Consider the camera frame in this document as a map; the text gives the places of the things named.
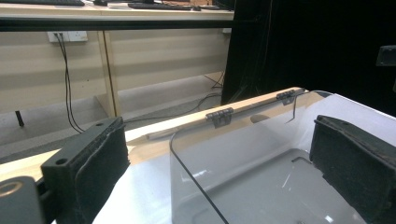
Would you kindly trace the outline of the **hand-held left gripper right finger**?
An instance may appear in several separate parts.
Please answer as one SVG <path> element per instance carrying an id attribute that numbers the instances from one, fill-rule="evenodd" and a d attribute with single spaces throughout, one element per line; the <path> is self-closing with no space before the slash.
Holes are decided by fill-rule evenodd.
<path id="1" fill-rule="evenodd" d="M 309 153 L 368 224 L 396 224 L 396 147 L 341 119 L 317 116 Z"/>

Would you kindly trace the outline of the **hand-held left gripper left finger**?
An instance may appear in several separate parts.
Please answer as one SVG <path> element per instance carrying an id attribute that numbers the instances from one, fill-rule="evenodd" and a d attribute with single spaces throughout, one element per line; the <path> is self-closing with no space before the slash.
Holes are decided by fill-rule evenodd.
<path id="1" fill-rule="evenodd" d="M 100 121 L 41 165 L 57 224 L 92 224 L 129 166 L 123 119 Z"/>

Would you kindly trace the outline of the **black mounted device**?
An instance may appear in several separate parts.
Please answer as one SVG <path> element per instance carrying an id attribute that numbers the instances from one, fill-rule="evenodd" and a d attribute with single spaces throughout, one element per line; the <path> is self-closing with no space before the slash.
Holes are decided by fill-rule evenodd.
<path id="1" fill-rule="evenodd" d="M 377 66 L 396 66 L 396 45 L 381 46 L 376 59 Z"/>

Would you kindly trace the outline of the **black curtain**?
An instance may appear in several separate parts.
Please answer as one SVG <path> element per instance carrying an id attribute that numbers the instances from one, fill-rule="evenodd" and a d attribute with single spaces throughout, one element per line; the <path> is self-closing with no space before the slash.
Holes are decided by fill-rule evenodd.
<path id="1" fill-rule="evenodd" d="M 221 101 L 290 87 L 335 92 L 396 117 L 396 0 L 233 0 Z"/>

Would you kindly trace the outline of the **long beige office desk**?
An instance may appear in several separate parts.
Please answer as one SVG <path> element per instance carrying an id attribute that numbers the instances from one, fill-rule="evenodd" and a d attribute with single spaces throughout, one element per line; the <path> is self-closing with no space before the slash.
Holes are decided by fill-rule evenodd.
<path id="1" fill-rule="evenodd" d="M 0 4 L 0 113 L 62 103 L 64 76 L 75 99 L 95 97 L 118 115 L 119 93 L 136 87 L 224 70 L 229 37 L 223 29 L 90 31 L 61 50 L 45 32 L 6 32 L 6 17 L 80 22 L 117 19 L 227 20 L 226 11 L 134 10 L 123 6 L 58 7 Z"/>

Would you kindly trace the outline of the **black keyboard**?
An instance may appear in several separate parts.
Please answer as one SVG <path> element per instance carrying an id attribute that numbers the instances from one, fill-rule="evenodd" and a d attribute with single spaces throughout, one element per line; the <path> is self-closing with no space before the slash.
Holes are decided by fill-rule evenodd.
<path id="1" fill-rule="evenodd" d="M 129 3 L 128 7 L 133 9 L 152 9 L 152 10 L 186 10 L 190 11 L 190 6 L 171 6 L 166 4 L 143 4 L 143 3 Z"/>
<path id="2" fill-rule="evenodd" d="M 2 4 L 84 7 L 81 0 L 0 0 Z"/>

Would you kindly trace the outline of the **white wall socket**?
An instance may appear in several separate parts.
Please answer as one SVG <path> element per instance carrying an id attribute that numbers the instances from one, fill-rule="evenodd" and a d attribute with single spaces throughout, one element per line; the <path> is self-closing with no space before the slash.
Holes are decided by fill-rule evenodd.
<path id="1" fill-rule="evenodd" d="M 48 32 L 49 42 L 87 42 L 88 35 L 86 31 L 62 31 Z"/>

